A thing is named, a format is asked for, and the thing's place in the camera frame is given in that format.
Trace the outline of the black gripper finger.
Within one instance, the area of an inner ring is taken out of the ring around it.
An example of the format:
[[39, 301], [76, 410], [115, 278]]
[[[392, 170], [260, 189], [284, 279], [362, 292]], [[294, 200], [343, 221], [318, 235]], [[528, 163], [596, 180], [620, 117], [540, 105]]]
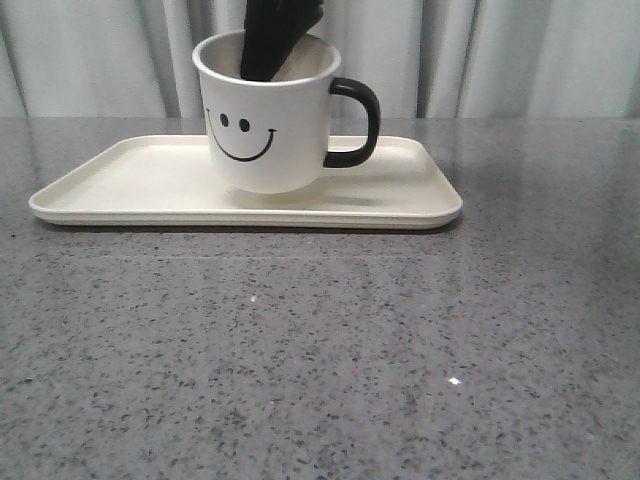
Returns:
[[243, 80], [271, 81], [304, 34], [305, 1], [249, 0], [240, 64]]
[[283, 66], [297, 42], [323, 17], [322, 0], [284, 0], [275, 2], [269, 43], [269, 79]]

